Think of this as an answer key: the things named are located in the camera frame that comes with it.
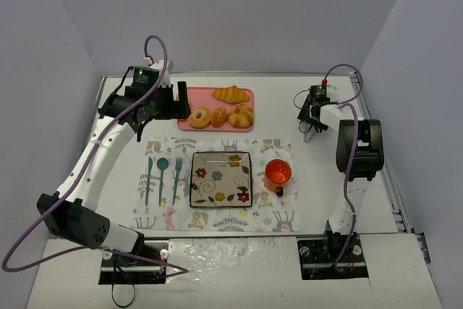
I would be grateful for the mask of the sesame bread roll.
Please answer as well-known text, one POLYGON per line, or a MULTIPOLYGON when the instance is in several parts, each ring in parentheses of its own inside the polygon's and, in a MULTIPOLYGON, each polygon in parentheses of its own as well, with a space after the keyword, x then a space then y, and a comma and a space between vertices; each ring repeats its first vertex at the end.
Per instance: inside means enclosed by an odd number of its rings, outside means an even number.
POLYGON ((211 114, 211 125, 215 128, 221 127, 226 121, 226 116, 226 109, 223 106, 218 106, 211 114))

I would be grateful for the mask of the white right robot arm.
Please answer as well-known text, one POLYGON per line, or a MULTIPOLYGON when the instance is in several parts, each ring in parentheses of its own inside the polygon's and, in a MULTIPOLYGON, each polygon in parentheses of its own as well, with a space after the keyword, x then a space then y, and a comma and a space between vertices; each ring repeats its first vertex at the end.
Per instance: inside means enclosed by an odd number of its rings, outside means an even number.
POLYGON ((384 165, 381 122, 362 118, 352 103, 330 97, 326 82, 308 88, 297 118, 307 125, 305 134, 337 134, 335 162, 343 184, 328 227, 334 234, 351 236, 366 192, 384 165))

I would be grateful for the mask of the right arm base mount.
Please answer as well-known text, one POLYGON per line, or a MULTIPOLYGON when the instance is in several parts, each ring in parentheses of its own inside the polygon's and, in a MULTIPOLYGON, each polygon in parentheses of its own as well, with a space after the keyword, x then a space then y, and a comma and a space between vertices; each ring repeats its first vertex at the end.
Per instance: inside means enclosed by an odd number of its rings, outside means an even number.
POLYGON ((360 237, 326 232, 297 240, 302 280, 367 279, 369 277, 360 237))

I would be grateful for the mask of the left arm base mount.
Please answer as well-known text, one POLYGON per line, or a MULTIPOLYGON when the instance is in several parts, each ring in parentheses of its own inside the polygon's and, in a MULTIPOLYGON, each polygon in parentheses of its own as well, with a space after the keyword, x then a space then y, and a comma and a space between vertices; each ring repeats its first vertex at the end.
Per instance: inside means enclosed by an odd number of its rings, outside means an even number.
POLYGON ((165 284, 166 267, 103 251, 99 285, 165 284))

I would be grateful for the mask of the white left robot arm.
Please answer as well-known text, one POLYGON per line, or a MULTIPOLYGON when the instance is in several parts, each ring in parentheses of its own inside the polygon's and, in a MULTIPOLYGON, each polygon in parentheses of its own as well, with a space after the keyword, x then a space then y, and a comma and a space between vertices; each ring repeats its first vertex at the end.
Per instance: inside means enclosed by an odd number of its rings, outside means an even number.
POLYGON ((187 85, 170 83, 173 64, 129 67, 130 85, 119 84, 98 109, 93 135, 75 167, 52 195, 42 194, 37 208, 55 237, 89 249, 133 255, 145 249, 143 234, 97 213, 102 189, 119 155, 132 138, 139 140, 153 120, 190 115, 187 85))

